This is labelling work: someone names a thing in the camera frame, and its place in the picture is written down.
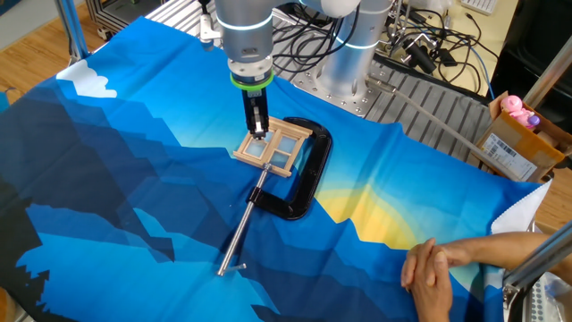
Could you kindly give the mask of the person's right hand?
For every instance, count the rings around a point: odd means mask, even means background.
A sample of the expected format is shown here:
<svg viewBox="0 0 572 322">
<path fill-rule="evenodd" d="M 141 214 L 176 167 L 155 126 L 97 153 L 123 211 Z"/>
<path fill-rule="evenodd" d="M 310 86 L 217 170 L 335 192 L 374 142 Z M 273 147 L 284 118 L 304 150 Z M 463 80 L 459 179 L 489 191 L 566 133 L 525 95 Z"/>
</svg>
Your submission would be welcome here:
<svg viewBox="0 0 572 322">
<path fill-rule="evenodd" d="M 452 241 L 433 247 L 433 254 L 443 252 L 449 267 L 462 267 L 472 261 L 472 254 L 467 245 L 462 241 Z"/>
</svg>

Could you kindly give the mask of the person's left hand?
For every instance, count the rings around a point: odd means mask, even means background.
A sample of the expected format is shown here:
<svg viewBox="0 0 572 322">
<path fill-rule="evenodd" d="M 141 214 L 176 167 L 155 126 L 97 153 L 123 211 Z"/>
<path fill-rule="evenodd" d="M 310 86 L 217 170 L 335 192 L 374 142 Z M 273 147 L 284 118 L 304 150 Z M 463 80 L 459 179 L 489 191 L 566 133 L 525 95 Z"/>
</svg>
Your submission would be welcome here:
<svg viewBox="0 0 572 322">
<path fill-rule="evenodd" d="M 434 245 L 431 238 L 411 249 L 401 271 L 401 286 L 412 293 L 420 319 L 446 318 L 452 306 L 448 261 L 443 252 L 433 254 Z"/>
</svg>

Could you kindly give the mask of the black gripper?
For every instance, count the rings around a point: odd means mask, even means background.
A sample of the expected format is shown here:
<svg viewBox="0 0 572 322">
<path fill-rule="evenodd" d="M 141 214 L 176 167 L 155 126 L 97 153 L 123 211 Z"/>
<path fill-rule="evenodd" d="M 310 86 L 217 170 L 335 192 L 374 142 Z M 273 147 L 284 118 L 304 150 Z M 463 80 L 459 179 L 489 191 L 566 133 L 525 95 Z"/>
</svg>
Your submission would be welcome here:
<svg viewBox="0 0 572 322">
<path fill-rule="evenodd" d="M 241 92 L 248 131 L 254 139 L 264 139 L 267 134 L 268 115 L 266 89 L 243 89 Z"/>
</svg>

